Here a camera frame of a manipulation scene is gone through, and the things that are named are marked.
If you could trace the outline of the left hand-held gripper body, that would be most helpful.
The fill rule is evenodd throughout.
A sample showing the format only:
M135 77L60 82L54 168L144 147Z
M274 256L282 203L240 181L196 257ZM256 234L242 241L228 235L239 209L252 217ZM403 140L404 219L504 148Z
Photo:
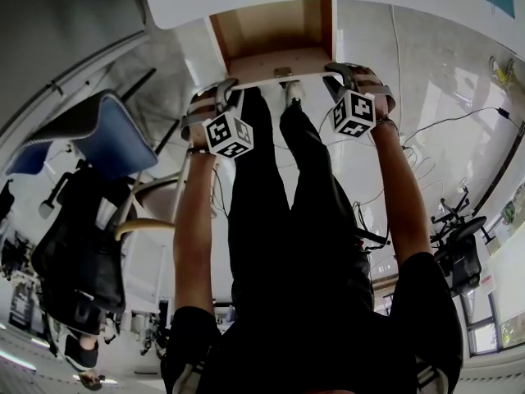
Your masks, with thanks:
M253 149L253 127L226 110L203 123L208 151L218 157L235 159Z

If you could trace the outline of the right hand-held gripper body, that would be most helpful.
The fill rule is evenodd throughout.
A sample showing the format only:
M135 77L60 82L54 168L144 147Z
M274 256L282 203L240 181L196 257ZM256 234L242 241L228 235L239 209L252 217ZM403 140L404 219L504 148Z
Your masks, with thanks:
M376 125L374 97L360 94L351 77L339 76L341 79L337 80L345 87L345 94L331 110L332 129L349 138L362 138Z

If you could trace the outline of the person's right hand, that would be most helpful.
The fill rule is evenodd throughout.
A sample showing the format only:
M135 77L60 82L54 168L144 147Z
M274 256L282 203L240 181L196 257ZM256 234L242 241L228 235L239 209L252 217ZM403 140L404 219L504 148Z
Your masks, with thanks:
M368 67L352 66L350 70L357 85L357 91L360 94L371 94L374 97L377 120L381 121L388 117L395 108L395 99L390 87L384 85L374 71Z

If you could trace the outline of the person's left hand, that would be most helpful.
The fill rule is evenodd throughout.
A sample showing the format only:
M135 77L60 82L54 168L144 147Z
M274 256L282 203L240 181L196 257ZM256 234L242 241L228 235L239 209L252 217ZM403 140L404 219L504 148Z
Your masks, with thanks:
M208 147L203 123L217 116L216 96L217 89L211 88L195 94L189 103L187 113L181 122L180 137L191 147L199 149Z

